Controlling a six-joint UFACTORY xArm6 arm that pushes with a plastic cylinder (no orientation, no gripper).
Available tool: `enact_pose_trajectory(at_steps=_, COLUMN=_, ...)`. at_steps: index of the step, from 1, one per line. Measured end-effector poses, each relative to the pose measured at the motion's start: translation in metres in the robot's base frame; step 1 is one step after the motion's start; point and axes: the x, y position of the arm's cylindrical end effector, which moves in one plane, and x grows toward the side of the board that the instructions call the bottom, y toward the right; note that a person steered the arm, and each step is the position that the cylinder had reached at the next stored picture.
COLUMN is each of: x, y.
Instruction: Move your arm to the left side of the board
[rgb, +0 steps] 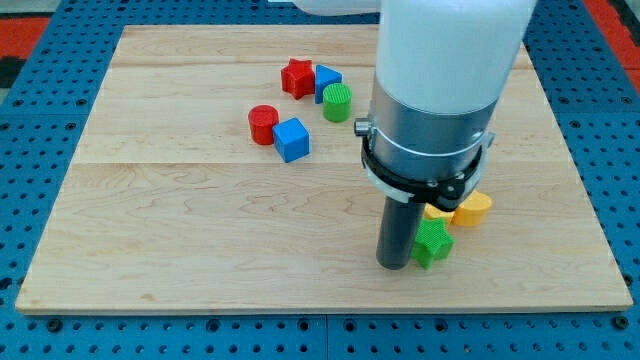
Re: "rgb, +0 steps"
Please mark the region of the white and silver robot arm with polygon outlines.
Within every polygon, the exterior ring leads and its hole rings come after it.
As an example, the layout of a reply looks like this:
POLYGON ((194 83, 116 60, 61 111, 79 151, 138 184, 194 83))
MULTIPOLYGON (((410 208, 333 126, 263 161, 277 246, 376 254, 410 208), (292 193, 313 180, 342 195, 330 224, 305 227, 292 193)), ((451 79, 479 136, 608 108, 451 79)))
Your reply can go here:
POLYGON ((369 179, 452 211, 479 182, 487 130, 536 0, 295 0, 319 16, 380 14, 369 114, 354 129, 369 179))

